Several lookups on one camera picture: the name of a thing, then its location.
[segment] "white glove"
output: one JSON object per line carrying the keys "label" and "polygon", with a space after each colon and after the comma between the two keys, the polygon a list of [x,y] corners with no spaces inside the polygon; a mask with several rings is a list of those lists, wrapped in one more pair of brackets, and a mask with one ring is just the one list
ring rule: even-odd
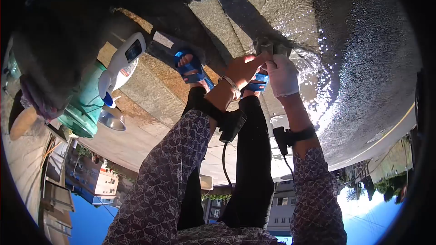
{"label": "white glove", "polygon": [[274,63],[266,61],[270,84],[275,97],[289,96],[300,91],[298,70],[286,55],[272,56]]}

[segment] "asphalt road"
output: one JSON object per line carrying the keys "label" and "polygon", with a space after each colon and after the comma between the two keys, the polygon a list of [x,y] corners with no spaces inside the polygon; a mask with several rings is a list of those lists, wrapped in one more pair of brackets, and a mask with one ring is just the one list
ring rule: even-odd
{"label": "asphalt road", "polygon": [[351,157],[345,161],[330,164],[329,170],[334,171],[339,168],[343,168],[357,162],[378,157],[380,155],[389,152],[389,149],[406,133],[408,133],[416,124],[415,107],[412,106],[410,111],[394,126],[389,132],[387,132],[381,139],[368,143],[364,149],[352,154]]}
{"label": "asphalt road", "polygon": [[[322,60],[335,67],[332,101],[320,119],[319,138],[331,168],[339,168],[369,157],[349,160],[409,110],[421,58],[398,0],[313,0],[313,5],[325,37],[320,45],[330,48]],[[411,120],[408,116],[379,147],[400,139],[413,126]]]}

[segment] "floral patterned sleeve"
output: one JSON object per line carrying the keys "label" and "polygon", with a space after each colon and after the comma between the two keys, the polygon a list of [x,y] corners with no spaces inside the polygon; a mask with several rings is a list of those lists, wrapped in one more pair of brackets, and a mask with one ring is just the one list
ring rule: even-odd
{"label": "floral patterned sleeve", "polygon": [[337,198],[337,182],[321,148],[294,161],[297,203],[291,221],[293,244],[346,244],[347,234]]}
{"label": "floral patterned sleeve", "polygon": [[188,177],[206,154],[211,131],[201,111],[190,110],[142,162],[103,244],[175,244]]}

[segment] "bangle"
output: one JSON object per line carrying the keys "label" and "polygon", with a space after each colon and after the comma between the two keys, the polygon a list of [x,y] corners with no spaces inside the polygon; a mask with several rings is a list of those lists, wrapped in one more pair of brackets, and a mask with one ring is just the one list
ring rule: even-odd
{"label": "bangle", "polygon": [[234,81],[232,81],[232,79],[230,79],[227,76],[222,76],[221,78],[218,79],[218,82],[220,82],[222,79],[225,79],[230,84],[230,86],[233,88],[233,95],[234,95],[233,100],[237,100],[241,96],[241,91],[236,86],[236,83]]}

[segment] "blue sky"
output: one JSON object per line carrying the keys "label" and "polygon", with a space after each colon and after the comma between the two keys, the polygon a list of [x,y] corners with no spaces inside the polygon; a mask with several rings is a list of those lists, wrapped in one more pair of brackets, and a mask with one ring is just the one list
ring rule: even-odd
{"label": "blue sky", "polygon": [[[338,196],[337,201],[341,206],[345,231],[348,235],[349,245],[371,245],[379,240],[392,220],[397,215],[401,204],[395,204],[395,197],[390,202],[383,201],[383,195],[377,191],[368,200],[365,193],[359,201],[347,201],[346,195],[349,188],[344,188]],[[80,196],[74,196],[73,202],[75,213],[70,212],[73,224],[72,238],[69,238],[71,245],[94,245],[101,244],[106,237],[107,229],[113,221],[112,215],[101,206],[93,207]],[[107,206],[115,216],[118,209]],[[286,244],[292,243],[292,238],[287,239]]]}
{"label": "blue sky", "polygon": [[[372,201],[368,200],[366,191],[359,201],[347,201],[347,191],[344,188],[337,197],[342,210],[342,221],[348,235],[349,245],[375,244],[389,227],[402,204],[395,204],[395,197],[385,203],[383,194],[376,191]],[[292,243],[292,238],[277,237],[286,244]]]}
{"label": "blue sky", "polygon": [[100,206],[95,208],[92,204],[80,196],[72,195],[76,212],[70,212],[73,229],[71,238],[68,238],[71,245],[94,245],[101,244],[106,237],[108,227],[113,221],[118,209],[112,206]]}

